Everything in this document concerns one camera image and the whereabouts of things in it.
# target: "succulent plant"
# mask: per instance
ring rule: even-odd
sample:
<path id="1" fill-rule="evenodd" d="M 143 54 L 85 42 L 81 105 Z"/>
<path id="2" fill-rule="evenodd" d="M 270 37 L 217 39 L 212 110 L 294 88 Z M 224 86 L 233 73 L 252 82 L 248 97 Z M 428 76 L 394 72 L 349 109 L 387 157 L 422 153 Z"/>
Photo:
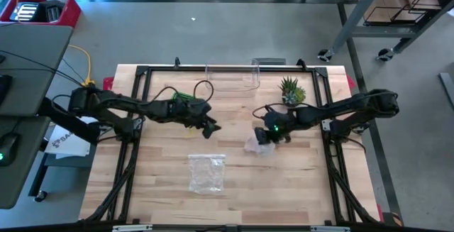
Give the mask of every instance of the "succulent plant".
<path id="1" fill-rule="evenodd" d="M 298 79 L 284 78 L 279 88 L 282 90 L 282 101 L 287 106 L 296 106 L 306 98 L 306 91 L 297 86 Z"/>

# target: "caster wheel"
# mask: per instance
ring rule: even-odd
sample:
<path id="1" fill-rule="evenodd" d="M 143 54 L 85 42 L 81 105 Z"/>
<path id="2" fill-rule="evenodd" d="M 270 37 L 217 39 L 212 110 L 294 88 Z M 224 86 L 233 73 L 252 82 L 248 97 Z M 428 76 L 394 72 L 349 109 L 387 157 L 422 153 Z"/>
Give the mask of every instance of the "caster wheel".
<path id="1" fill-rule="evenodd" d="M 329 62 L 331 60 L 332 55 L 326 56 L 326 53 L 328 50 L 320 50 L 319 54 L 317 55 L 317 58 L 324 61 L 324 62 Z"/>
<path id="2" fill-rule="evenodd" d="M 388 62 L 394 57 L 392 50 L 384 48 L 378 52 L 377 60 Z"/>
<path id="3" fill-rule="evenodd" d="M 48 196 L 48 193 L 43 191 L 43 190 L 40 190 L 38 192 L 38 195 L 35 197 L 35 199 L 33 201 L 36 201 L 36 202 L 42 202 L 46 197 Z"/>

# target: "wooden table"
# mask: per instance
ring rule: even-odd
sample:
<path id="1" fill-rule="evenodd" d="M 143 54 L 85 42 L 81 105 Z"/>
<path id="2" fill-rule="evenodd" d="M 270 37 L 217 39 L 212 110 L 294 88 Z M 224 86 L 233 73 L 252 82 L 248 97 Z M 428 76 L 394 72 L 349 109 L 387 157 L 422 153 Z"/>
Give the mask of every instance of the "wooden table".
<path id="1" fill-rule="evenodd" d="M 119 65 L 112 90 L 130 95 L 135 69 L 136 65 Z M 350 90 L 344 67 L 330 66 L 327 69 L 333 100 L 348 98 Z M 253 128 L 262 126 L 262 121 L 252 116 L 252 110 L 264 104 L 281 102 L 277 85 L 287 75 L 298 78 L 299 86 L 306 90 L 305 102 L 316 105 L 310 74 L 261 73 L 255 97 L 240 98 L 239 92 L 237 97 L 215 96 L 210 100 L 213 109 L 209 115 L 222 129 L 208 140 L 203 138 L 201 131 L 191 132 L 183 125 L 147 120 L 140 141 L 128 220 L 139 218 L 141 223 L 203 225 L 316 225 L 327 219 L 334 221 L 319 126 L 292 132 L 292 142 L 279 145 L 267 158 L 245 153 L 243 149 L 253 134 Z M 194 85 L 202 79 L 205 79 L 202 72 L 154 72 L 148 100 L 165 86 L 191 94 Z M 168 99 L 172 94 L 169 90 L 159 99 Z M 207 95 L 205 87 L 197 90 L 197 96 L 206 98 Z M 98 145 L 80 218 L 92 214 L 111 189 L 119 150 L 120 143 L 114 140 Z M 363 149 L 355 143 L 346 143 L 343 150 L 353 193 L 378 219 Z M 190 192 L 188 154 L 210 153 L 226 154 L 225 190 L 216 195 Z M 343 215 L 347 217 L 345 200 L 341 190 L 339 192 Z M 122 196 L 121 192 L 117 214 L 121 210 Z"/>

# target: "red crate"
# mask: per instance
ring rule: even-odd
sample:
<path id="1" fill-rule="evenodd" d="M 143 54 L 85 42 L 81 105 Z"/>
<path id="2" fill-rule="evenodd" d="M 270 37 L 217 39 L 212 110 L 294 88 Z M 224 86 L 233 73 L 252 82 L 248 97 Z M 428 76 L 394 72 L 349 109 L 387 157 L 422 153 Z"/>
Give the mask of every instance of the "red crate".
<path id="1" fill-rule="evenodd" d="M 19 2 L 42 2 L 46 0 L 19 0 Z M 8 5 L 1 12 L 0 22 L 13 22 L 9 19 L 14 9 L 16 8 L 16 0 L 9 0 Z M 80 16 L 80 7 L 75 0 L 67 0 L 62 14 L 57 22 L 41 23 L 41 22 L 21 22 L 23 24 L 50 25 L 50 26 L 71 26 L 76 28 L 77 21 Z"/>

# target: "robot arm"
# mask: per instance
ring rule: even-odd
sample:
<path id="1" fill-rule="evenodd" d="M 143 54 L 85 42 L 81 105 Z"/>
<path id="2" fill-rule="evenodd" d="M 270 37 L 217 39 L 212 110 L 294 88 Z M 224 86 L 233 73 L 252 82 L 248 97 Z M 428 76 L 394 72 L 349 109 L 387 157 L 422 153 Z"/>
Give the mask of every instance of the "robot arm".
<path id="1" fill-rule="evenodd" d="M 353 113 L 344 120 L 333 119 L 329 131 L 334 138 L 347 137 L 352 130 L 366 127 L 374 118 L 391 118 L 399 113 L 397 94 L 385 89 L 374 89 L 367 94 L 356 94 L 351 98 L 326 104 L 322 107 L 305 106 L 290 108 L 286 114 L 265 106 L 268 111 L 262 119 L 268 130 L 255 128 L 259 144 L 279 143 L 282 139 L 291 140 L 289 133 L 307 130 L 324 120 Z"/>
<path id="2" fill-rule="evenodd" d="M 158 123 L 174 122 L 187 128 L 203 128 L 205 138 L 221 129 L 216 125 L 216 120 L 206 115 L 211 106 L 203 99 L 141 101 L 112 91 L 81 87 L 72 92 L 68 112 L 75 116 L 91 116 L 99 122 L 111 124 L 122 140 L 134 139 L 138 134 L 134 120 L 121 118 L 109 109 L 133 112 Z"/>

